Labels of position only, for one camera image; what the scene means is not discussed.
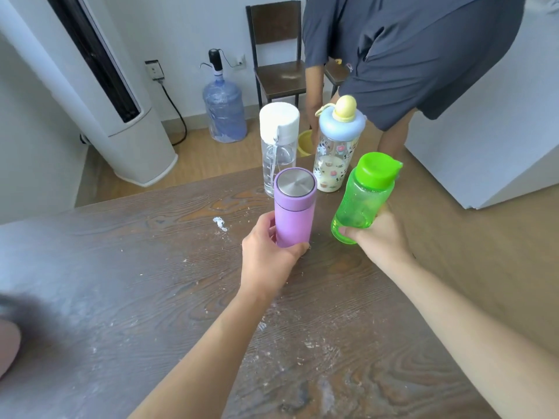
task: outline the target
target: chair seat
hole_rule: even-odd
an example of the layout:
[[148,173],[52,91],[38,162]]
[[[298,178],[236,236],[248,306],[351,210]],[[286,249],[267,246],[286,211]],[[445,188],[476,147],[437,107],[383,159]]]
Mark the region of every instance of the chair seat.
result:
[[255,72],[267,98],[288,97],[306,91],[303,61],[258,66]]
[[343,65],[337,64],[335,60],[330,59],[328,63],[326,63],[324,74],[333,85],[340,86],[349,76],[349,69]]

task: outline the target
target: white bottle cap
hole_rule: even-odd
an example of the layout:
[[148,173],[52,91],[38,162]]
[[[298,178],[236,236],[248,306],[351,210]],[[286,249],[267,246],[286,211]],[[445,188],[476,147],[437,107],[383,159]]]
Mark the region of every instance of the white bottle cap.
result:
[[299,136],[299,110],[293,104],[268,103],[260,110],[260,137],[268,145],[288,145]]

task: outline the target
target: yellow bucket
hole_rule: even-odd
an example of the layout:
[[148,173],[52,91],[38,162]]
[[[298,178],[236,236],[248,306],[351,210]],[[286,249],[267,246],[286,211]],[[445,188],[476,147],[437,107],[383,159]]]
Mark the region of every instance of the yellow bucket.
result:
[[312,145],[312,140],[311,140],[311,134],[312,131],[310,129],[308,131],[299,134],[298,152],[300,157],[310,156],[311,153],[314,151],[314,146]]

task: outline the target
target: blue bottle lid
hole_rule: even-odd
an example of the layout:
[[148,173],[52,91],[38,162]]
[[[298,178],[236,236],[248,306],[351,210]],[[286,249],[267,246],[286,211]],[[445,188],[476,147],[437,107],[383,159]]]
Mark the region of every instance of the blue bottle lid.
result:
[[351,95],[340,97],[336,104],[323,106],[316,115],[320,117],[322,133],[334,141],[353,141],[363,132],[367,121]]

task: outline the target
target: stainless steel lid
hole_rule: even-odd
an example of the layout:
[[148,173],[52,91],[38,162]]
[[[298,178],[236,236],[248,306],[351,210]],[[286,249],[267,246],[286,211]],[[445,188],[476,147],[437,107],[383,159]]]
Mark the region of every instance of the stainless steel lid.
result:
[[304,197],[315,186],[311,172],[302,169],[289,169],[281,173],[277,180],[278,188],[286,196]]

